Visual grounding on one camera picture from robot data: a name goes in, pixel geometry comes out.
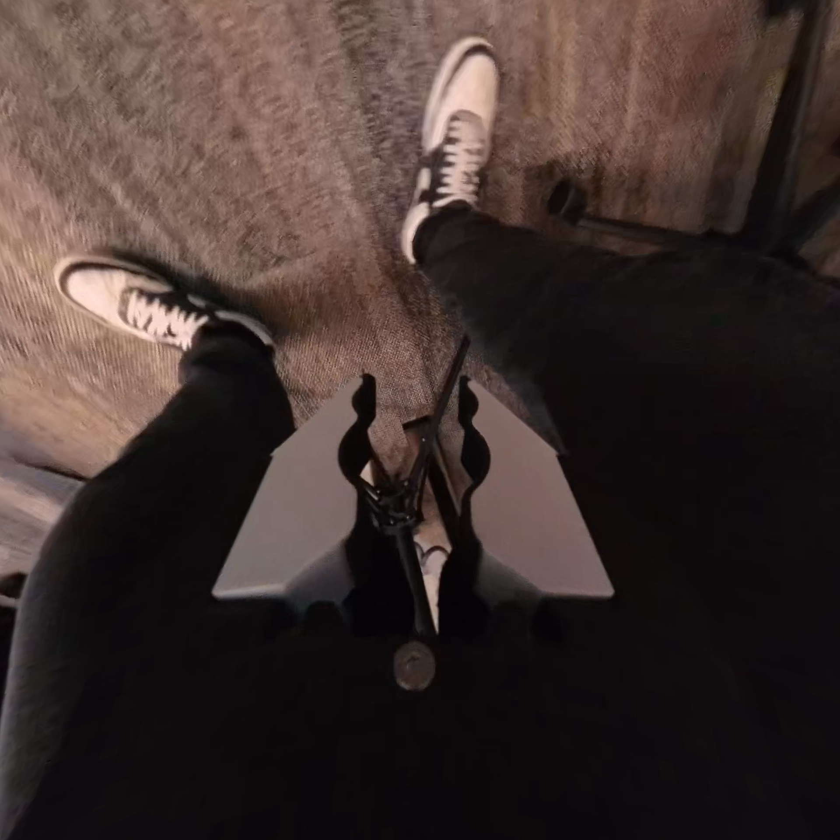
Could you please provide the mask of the black and white sneaker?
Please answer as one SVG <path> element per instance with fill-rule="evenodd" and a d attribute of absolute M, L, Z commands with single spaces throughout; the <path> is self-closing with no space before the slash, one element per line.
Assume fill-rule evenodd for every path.
<path fill-rule="evenodd" d="M 428 219 L 451 207 L 478 206 L 499 88 L 497 59 L 484 38 L 461 38 L 442 58 L 426 101 L 415 190 L 402 226 L 402 252 L 411 264 Z"/>
<path fill-rule="evenodd" d="M 255 318 L 201 297 L 137 261 L 109 254 L 74 255 L 59 262 L 55 280 L 74 308 L 140 340 L 188 351 L 202 330 L 236 326 L 268 348 L 274 344 Z"/>

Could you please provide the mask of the black table frame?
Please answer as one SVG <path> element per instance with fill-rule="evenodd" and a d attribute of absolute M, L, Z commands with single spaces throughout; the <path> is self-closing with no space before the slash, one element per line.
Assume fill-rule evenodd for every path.
<path fill-rule="evenodd" d="M 738 231 L 725 234 L 710 229 L 688 234 L 593 216 L 587 212 L 585 194 L 571 181 L 560 181 L 554 186 L 547 202 L 549 215 L 569 227 L 666 251 L 726 246 L 777 259 L 793 267 L 807 267 L 801 250 L 838 217 L 839 209 L 838 180 L 816 192 L 802 205 L 794 206 L 806 118 L 828 39 L 832 2 L 765 2 L 764 5 L 768 19 L 796 9 L 801 10 L 802 20 L 780 98 L 773 111 L 747 212 Z"/>

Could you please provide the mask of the person's left leg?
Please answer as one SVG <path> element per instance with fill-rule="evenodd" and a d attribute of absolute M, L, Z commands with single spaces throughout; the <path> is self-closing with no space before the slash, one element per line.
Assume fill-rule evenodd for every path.
<path fill-rule="evenodd" d="M 14 836 L 97 672 L 203 610 L 293 430 L 270 345 L 236 323 L 200 328 L 178 392 L 63 511 L 17 606 L 2 838 Z"/>

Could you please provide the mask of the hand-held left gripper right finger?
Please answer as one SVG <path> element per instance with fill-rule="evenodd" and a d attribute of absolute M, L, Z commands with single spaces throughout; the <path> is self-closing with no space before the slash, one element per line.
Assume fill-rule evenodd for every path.
<path fill-rule="evenodd" d="M 484 602 L 615 595 L 558 453 L 482 385 L 463 381 L 463 425 L 487 446 L 469 496 L 479 545 L 475 589 Z"/>

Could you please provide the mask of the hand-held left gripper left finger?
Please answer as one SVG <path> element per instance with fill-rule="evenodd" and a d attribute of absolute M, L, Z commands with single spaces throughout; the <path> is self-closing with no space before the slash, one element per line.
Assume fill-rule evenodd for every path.
<path fill-rule="evenodd" d="M 218 600 L 345 601 L 375 400 L 375 378 L 355 377 L 275 450 L 217 577 Z"/>

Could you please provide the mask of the person's right leg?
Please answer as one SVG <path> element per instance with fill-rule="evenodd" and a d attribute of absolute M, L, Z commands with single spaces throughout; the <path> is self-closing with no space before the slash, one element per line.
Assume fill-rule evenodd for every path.
<path fill-rule="evenodd" d="M 838 655 L 838 285 L 726 248 L 561 246 L 464 207 L 408 235 L 540 393 L 616 588 L 741 655 Z"/>

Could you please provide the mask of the person's leg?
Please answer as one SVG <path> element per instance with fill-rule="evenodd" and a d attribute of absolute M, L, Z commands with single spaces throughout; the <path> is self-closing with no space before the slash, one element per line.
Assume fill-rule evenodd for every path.
<path fill-rule="evenodd" d="M 97 672 L 203 610 L 293 430 L 270 345 L 236 323 L 200 328 L 178 392 L 63 511 L 17 606 L 2 838 L 14 836 Z"/>
<path fill-rule="evenodd" d="M 561 246 L 464 207 L 408 235 L 540 393 L 616 588 L 741 655 L 838 655 L 838 285 L 726 248 Z"/>

